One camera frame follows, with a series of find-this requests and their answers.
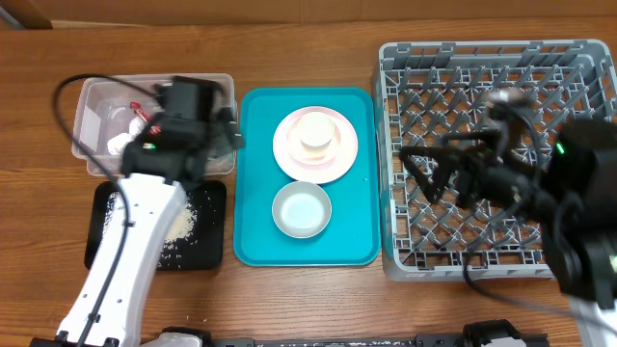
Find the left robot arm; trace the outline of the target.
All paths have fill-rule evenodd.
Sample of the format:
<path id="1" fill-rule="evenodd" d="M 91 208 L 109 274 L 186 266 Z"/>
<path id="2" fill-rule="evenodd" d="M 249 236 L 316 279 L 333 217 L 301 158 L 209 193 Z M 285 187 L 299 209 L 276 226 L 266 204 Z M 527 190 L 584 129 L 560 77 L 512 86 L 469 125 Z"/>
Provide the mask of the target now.
<path id="1" fill-rule="evenodd" d="M 139 91 L 161 110 L 124 147 L 120 177 L 77 138 L 71 140 L 115 188 L 115 210 L 55 337 L 35 337 L 34 346 L 140 345 L 148 292 L 187 189 L 201 182 L 209 157 L 243 146 L 220 83 L 174 75 L 167 84 Z"/>

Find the pink bowl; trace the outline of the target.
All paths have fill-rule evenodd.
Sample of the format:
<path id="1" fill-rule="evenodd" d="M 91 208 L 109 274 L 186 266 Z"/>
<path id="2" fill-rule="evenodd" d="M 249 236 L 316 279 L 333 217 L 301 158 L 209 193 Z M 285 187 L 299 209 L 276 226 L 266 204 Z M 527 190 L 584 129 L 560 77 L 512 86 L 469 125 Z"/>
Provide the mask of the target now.
<path id="1" fill-rule="evenodd" d="M 321 165 L 335 158 L 339 147 L 339 133 L 336 131 L 323 147 L 309 147 L 300 140 L 296 130 L 291 130 L 286 135 L 286 144 L 292 159 L 302 164 Z"/>

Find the white cup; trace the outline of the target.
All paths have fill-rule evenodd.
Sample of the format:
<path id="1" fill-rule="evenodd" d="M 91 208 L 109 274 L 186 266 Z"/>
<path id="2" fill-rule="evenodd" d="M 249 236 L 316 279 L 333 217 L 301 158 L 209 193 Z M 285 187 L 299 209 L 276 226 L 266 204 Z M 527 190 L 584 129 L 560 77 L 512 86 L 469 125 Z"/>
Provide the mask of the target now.
<path id="1" fill-rule="evenodd" d="M 299 118 L 296 130 L 300 142 L 309 148 L 322 148 L 330 143 L 335 125 L 323 112 L 309 112 Z"/>

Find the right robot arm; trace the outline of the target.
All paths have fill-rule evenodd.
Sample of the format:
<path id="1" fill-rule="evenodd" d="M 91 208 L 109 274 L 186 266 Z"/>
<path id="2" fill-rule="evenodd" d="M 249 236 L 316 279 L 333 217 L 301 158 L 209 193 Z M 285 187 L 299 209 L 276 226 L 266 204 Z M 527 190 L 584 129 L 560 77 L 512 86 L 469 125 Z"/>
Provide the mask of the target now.
<path id="1" fill-rule="evenodd" d="M 486 93 L 484 104 L 496 129 L 445 134 L 435 147 L 402 147 L 400 161 L 430 203 L 453 187 L 462 208 L 487 200 L 507 217 L 539 224 L 546 262 L 570 308 L 499 295 L 468 273 L 465 282 L 496 301 L 576 320 L 585 346 L 615 345 L 615 123 L 570 120 L 558 132 L 549 163 L 526 164 L 512 151 L 524 133 L 540 145 L 531 100 L 505 89 Z"/>

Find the white napkin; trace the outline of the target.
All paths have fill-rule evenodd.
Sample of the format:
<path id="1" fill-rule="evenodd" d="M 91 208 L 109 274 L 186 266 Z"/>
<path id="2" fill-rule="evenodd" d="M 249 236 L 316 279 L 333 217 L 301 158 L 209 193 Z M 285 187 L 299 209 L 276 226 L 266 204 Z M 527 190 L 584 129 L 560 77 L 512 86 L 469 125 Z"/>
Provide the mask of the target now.
<path id="1" fill-rule="evenodd" d="M 133 141 L 137 135 L 139 135 L 143 128 L 145 127 L 146 122 L 136 117 L 130 123 L 127 132 L 122 132 L 121 134 L 113 137 L 107 142 L 107 149 L 110 155 L 120 155 L 123 153 L 124 148 L 128 143 Z"/>

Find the grey bowl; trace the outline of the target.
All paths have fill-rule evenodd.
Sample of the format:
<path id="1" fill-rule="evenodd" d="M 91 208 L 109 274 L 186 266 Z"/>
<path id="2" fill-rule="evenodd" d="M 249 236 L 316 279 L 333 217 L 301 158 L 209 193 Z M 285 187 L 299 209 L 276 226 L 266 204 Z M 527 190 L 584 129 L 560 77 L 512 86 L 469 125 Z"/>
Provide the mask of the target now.
<path id="1" fill-rule="evenodd" d="M 272 203 L 277 228 L 295 239 L 309 239 L 321 233 L 332 218 L 332 203 L 319 185 L 293 181 L 283 186 Z"/>

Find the red snack wrapper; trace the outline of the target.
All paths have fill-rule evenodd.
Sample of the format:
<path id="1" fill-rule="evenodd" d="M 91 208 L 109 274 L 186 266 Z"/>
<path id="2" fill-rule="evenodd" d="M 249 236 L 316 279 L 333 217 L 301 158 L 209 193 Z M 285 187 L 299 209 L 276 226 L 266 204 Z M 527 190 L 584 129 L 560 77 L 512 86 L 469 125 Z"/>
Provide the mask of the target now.
<path id="1" fill-rule="evenodd" d="M 129 108 L 133 111 L 135 118 L 129 123 L 129 133 L 136 135 L 150 121 L 151 116 L 138 102 L 131 102 Z"/>

